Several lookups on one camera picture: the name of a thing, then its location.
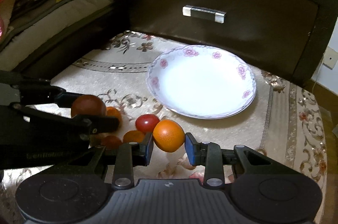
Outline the small orange tangerine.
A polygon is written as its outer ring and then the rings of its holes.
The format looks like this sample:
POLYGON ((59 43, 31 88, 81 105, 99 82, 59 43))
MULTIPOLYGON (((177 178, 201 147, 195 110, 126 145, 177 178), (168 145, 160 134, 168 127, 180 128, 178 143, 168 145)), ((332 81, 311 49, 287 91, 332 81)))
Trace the small orange tangerine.
POLYGON ((117 118, 118 121, 119 121, 119 126, 122 125, 122 123, 123 123, 122 114, 121 114, 121 112, 117 108, 112 107, 112 106, 106 107, 106 115, 108 117, 117 118))
POLYGON ((137 142, 141 143, 144 140, 145 134, 138 130, 128 131, 123 136, 124 143, 137 142))

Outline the small red cherry tomato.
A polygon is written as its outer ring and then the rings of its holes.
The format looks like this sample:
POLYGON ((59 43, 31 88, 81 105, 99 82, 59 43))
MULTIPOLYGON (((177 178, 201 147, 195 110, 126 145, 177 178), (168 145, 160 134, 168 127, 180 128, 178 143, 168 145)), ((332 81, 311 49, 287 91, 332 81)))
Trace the small red cherry tomato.
POLYGON ((104 146, 107 150, 118 149, 122 145, 120 138, 113 135, 107 136, 101 140, 101 145, 104 146))

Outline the red plum tomato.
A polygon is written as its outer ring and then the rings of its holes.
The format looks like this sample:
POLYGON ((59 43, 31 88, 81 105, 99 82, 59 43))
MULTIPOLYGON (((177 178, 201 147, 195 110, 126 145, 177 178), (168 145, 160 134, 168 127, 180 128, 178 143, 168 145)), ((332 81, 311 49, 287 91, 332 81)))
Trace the red plum tomato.
POLYGON ((152 133, 160 119, 154 114, 144 114, 138 117, 135 121, 135 126, 138 131, 143 133, 152 133))

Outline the large orange tangerine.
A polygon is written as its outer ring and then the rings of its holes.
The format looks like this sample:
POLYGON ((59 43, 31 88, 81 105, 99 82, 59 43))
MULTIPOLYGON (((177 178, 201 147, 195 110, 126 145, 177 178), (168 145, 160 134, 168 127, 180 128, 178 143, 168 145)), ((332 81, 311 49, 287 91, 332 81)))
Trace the large orange tangerine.
POLYGON ((185 141, 182 127, 169 119, 160 121, 155 126, 153 137, 157 147, 165 152, 175 152, 185 141))

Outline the dark red round tomato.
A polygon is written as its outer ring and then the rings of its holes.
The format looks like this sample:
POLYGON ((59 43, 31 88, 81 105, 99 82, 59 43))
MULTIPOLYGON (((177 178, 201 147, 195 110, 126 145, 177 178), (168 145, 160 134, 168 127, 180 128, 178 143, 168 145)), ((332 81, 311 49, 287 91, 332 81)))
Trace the dark red round tomato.
POLYGON ((72 104, 71 117, 76 115, 106 116, 106 106, 104 102, 95 95, 82 95, 72 104))

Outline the white floral ceramic plate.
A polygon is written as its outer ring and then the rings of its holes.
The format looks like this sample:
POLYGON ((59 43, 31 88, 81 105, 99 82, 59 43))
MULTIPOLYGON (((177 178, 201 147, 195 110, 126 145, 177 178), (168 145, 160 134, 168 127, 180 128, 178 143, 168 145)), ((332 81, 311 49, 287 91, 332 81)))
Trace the white floral ceramic plate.
POLYGON ((204 45, 170 49, 149 66, 146 83, 168 109, 196 119, 223 119, 253 102, 257 83, 250 66, 226 50, 204 45))

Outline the stacked folded blankets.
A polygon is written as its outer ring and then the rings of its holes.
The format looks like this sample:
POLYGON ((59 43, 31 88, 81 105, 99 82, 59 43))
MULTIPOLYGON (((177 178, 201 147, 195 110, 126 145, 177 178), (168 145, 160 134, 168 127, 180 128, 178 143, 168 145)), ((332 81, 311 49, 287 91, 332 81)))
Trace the stacked folded blankets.
POLYGON ((1 0, 1 70, 42 54, 63 35, 106 14, 113 0, 1 0))

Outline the dark brown wooden nightstand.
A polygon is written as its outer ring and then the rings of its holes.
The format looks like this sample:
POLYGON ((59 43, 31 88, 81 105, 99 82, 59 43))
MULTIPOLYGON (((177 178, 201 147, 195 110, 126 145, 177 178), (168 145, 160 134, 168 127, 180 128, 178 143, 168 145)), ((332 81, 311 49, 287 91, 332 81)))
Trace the dark brown wooden nightstand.
POLYGON ((291 82, 308 81, 329 43, 337 0, 114 0, 127 30, 213 45, 291 82))

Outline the white wall socket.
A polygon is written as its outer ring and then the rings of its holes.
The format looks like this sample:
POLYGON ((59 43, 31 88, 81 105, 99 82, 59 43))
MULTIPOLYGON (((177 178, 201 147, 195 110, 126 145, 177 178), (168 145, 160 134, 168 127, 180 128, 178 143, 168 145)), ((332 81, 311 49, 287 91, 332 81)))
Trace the white wall socket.
POLYGON ((338 60, 338 52, 327 47, 323 55, 323 65, 333 70, 338 60))

